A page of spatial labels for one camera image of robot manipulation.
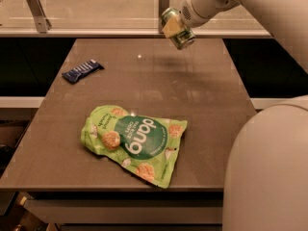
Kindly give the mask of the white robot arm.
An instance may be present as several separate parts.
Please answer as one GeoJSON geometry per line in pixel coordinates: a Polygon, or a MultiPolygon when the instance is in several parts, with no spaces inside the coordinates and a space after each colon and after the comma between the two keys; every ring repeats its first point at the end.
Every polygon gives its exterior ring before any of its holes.
{"type": "MultiPolygon", "coordinates": [[[[163,30],[194,28],[244,6],[308,70],[308,0],[183,0],[163,30]]],[[[231,149],[224,180],[222,231],[308,231],[308,102],[300,96],[254,116],[231,149]]]]}

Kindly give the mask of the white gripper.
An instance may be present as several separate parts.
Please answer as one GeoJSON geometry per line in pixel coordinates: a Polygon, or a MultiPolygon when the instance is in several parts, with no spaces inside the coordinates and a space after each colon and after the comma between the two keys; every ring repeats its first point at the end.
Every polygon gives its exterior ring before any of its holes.
{"type": "Polygon", "coordinates": [[[182,30],[183,23],[190,28],[202,26],[222,12],[224,5],[225,0],[183,0],[180,3],[181,18],[179,15],[170,17],[163,26],[163,33],[169,39],[182,30]]]}

